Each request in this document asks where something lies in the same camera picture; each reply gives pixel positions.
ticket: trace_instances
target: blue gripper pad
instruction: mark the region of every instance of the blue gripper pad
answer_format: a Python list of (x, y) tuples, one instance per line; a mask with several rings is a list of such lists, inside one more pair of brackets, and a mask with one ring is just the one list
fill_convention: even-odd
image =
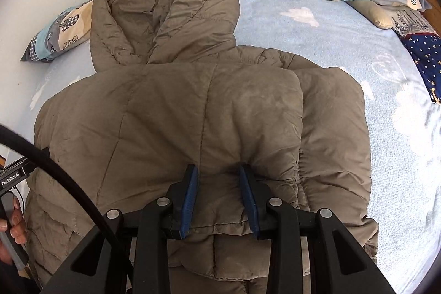
[(254, 237), (257, 238), (260, 234), (259, 220), (257, 219), (257, 206), (254, 200), (253, 193), (251, 192), (250, 183), (246, 176), (245, 170), (242, 166), (239, 167), (239, 185), (240, 194), (242, 196), (243, 206), (245, 207), (246, 214), (248, 215), (248, 223)]
[(185, 239), (190, 230), (191, 217), (193, 216), (193, 209), (195, 208), (196, 194), (199, 188), (199, 171), (196, 166), (193, 166), (193, 171), (190, 174), (190, 181), (188, 183), (187, 191), (185, 193), (184, 203), (182, 204), (181, 212), (181, 227), (179, 234), (182, 239)]

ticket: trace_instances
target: beige pillow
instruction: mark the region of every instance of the beige pillow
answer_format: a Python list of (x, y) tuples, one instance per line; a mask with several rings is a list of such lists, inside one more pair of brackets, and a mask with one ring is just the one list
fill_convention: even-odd
[(370, 0), (346, 1), (352, 8), (361, 13), (380, 29), (390, 29), (393, 26), (391, 16), (381, 6)]

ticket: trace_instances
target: navy blue star fabric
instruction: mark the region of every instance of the navy blue star fabric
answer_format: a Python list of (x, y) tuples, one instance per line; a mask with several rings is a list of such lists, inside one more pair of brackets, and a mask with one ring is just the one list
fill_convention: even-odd
[(441, 105), (441, 38), (434, 33), (409, 34), (401, 39), (424, 80), (432, 102)]

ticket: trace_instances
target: brown puffer jacket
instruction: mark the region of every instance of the brown puffer jacket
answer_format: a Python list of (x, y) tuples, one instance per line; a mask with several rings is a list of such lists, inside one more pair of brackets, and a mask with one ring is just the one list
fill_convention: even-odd
[[(102, 213), (138, 210), (199, 167), (190, 235), (169, 242), (173, 294), (265, 292), (270, 242), (250, 234), (241, 162), (294, 207), (330, 208), (376, 254), (360, 85), (299, 55), (236, 47), (239, 12), (238, 0), (94, 0), (98, 73), (48, 100), (35, 125), (36, 145)], [(44, 172), (28, 183), (28, 249), (46, 282), (92, 223)]]

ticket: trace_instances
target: gray handle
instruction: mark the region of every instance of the gray handle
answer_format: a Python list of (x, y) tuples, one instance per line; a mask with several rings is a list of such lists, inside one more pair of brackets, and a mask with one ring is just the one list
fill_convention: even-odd
[(0, 218), (6, 219), (7, 221), (7, 231), (0, 232), (0, 241), (6, 247), (17, 269), (23, 270), (29, 261), (29, 256), (25, 248), (21, 244), (17, 244), (15, 239), (10, 235), (10, 229), (12, 228), (10, 218), (13, 212), (14, 195), (7, 192), (1, 197), (0, 201)]

